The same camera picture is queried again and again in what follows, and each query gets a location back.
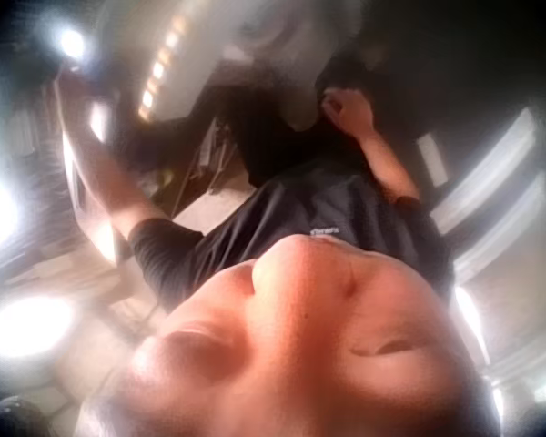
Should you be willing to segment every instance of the man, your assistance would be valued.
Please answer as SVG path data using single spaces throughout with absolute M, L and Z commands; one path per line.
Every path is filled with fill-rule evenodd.
M 326 90 L 338 130 L 293 137 L 232 96 L 258 190 L 203 237 L 102 150 L 80 87 L 59 79 L 78 171 L 171 312 L 78 435 L 497 435 L 445 311 L 447 251 L 361 92 Z

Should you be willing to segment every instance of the nose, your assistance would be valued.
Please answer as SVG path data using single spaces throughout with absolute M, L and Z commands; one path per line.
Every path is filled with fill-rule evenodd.
M 348 305 L 348 262 L 324 241 L 282 239 L 255 264 L 248 323 L 258 352 L 297 373 L 323 362 Z

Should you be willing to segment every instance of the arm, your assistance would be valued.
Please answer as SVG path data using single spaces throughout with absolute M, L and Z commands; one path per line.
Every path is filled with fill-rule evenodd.
M 77 75 L 63 70 L 56 80 L 55 91 L 59 118 L 77 171 L 113 226 L 127 239 L 138 223 L 153 218 L 167 219 L 106 152 L 87 124 L 85 83 Z
M 358 90 L 326 90 L 322 109 L 331 122 L 354 137 L 390 203 L 399 198 L 420 199 L 419 191 L 389 144 L 374 128 L 372 108 Z

